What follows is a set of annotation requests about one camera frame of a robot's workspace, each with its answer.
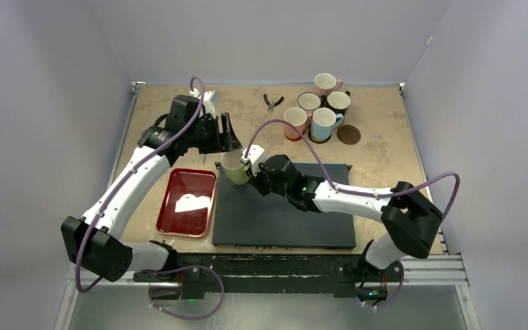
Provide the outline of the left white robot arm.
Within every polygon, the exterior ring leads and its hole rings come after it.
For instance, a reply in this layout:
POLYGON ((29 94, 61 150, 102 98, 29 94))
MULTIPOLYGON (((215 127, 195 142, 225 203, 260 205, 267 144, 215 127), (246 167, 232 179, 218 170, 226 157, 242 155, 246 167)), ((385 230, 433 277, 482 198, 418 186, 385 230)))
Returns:
POLYGON ((134 211, 155 182, 183 156, 240 150, 228 113, 216 114, 215 91, 176 96, 170 111, 146 129, 126 167, 94 206, 68 217, 61 232, 68 257, 77 270, 86 269, 114 282, 126 272, 150 270, 160 281, 177 274, 176 251, 165 243, 123 243, 134 211))

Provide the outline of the black handled white mug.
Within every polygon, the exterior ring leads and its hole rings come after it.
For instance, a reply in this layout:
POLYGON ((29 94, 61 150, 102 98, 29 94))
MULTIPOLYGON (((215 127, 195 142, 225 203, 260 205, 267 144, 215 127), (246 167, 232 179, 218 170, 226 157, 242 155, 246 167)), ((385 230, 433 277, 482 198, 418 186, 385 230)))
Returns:
POLYGON ((346 115, 351 106, 350 91, 333 91, 327 96, 327 106, 335 113, 346 115))

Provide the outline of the green handled white mug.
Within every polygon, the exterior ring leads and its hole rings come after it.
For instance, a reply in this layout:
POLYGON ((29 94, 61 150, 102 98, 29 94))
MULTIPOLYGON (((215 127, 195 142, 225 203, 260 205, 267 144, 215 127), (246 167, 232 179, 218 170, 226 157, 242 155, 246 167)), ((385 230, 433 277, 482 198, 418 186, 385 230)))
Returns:
POLYGON ((236 185, 243 185, 248 182, 246 171, 249 166, 241 161, 243 153, 241 150, 230 151, 221 156, 220 165, 225 176, 236 185))

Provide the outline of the grey white mug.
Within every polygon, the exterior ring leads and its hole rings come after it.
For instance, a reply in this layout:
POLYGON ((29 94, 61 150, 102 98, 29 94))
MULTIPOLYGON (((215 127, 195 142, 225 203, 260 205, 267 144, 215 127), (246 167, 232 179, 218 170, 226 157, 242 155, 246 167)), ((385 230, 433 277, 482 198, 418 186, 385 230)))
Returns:
POLYGON ((297 97, 297 106, 306 111, 313 113, 315 110, 321 108, 324 104, 324 97, 319 96, 314 92, 303 92, 297 97))

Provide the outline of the pink handled white mug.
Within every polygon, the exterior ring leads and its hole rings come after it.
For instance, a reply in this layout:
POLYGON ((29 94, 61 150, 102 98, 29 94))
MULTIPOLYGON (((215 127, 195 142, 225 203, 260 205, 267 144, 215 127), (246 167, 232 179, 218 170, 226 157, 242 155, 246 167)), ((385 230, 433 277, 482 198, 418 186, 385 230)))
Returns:
POLYGON ((343 86, 343 80, 329 73, 320 73, 314 77, 313 92, 324 100, 331 92, 338 91, 343 86))

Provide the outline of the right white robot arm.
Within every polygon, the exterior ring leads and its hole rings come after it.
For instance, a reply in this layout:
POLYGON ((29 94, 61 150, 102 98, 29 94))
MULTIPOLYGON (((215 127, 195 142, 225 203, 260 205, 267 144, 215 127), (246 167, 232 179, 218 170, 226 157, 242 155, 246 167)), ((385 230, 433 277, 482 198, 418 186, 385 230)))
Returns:
POLYGON ((369 243, 358 262, 360 274, 376 279, 404 256, 429 256, 443 213, 412 184, 369 189, 331 184, 324 177, 303 175, 286 155, 242 156, 249 183, 266 196, 280 195, 303 212, 337 212, 382 224, 386 234, 369 243))

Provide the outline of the salmon pink mug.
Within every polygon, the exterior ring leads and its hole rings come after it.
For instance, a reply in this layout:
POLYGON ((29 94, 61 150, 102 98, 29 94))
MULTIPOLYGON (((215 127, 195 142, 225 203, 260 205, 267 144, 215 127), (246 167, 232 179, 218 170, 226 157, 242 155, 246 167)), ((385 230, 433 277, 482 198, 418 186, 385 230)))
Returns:
POLYGON ((288 108, 283 115, 286 124, 283 126, 284 135, 288 140, 298 141, 304 130, 311 124, 313 113, 300 107, 288 108))

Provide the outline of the dark brown wooden coaster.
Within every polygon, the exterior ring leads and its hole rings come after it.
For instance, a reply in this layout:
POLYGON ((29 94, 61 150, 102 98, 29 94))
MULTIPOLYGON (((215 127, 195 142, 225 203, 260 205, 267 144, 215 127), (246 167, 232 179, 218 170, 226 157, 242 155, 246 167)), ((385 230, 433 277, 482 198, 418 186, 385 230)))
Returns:
POLYGON ((355 126, 347 124, 337 130, 337 137, 344 144, 354 145, 361 140, 361 133, 355 126))

